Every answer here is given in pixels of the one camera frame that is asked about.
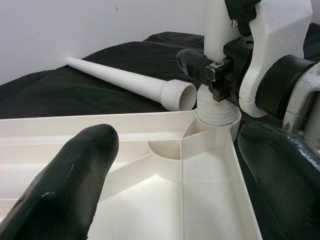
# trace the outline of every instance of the white plastic tray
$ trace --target white plastic tray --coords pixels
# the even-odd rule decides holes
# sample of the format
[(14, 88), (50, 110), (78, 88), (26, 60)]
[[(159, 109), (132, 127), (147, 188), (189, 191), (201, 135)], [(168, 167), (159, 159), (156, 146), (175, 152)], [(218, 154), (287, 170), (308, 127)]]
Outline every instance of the white plastic tray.
[(106, 123), (120, 147), (90, 240), (261, 240), (233, 147), (239, 121), (212, 127), (195, 110), (0, 120), (0, 221), (67, 140)]

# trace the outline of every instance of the tapered white tube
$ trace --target tapered white tube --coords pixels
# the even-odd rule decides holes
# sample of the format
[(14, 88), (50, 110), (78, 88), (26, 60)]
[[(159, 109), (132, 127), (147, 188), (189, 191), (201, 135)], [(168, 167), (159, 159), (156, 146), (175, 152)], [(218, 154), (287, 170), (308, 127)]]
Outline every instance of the tapered white tube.
[(73, 57), (67, 63), (86, 74), (161, 103), (169, 111), (191, 110), (197, 99), (195, 86), (185, 81), (164, 81)]

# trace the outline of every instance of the black cylindrical joint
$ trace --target black cylindrical joint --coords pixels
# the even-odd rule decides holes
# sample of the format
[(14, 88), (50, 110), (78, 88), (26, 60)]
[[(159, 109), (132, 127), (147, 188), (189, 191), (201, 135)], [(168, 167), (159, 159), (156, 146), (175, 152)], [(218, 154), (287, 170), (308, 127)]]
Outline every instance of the black cylindrical joint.
[(283, 120), (296, 82), (315, 64), (292, 55), (280, 58), (264, 75), (256, 92), (256, 106)]

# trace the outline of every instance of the vertical white pipe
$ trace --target vertical white pipe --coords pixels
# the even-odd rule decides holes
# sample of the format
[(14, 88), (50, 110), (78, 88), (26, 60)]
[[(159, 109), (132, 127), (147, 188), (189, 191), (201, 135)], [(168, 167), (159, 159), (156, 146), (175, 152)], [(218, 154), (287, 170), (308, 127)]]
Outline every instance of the vertical white pipe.
[(204, 54), (218, 61), (225, 57), (224, 45), (241, 36), (237, 27), (231, 26), (225, 0), (207, 0)]
[[(232, 27), (225, 0), (207, 0), (204, 54), (213, 61), (225, 58), (224, 45), (241, 36), (237, 27)], [(222, 126), (235, 121), (239, 108), (223, 100), (216, 102), (205, 85), (197, 93), (197, 116), (206, 124)]]

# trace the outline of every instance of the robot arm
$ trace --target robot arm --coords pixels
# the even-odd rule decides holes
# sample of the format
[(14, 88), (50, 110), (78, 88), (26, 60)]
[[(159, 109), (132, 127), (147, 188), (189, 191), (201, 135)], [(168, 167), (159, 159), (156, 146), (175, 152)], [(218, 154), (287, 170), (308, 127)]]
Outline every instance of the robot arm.
[(183, 50), (178, 63), (217, 102), (283, 120), (319, 154), (320, 64), (303, 58), (312, 14), (310, 0), (210, 0), (204, 54)]

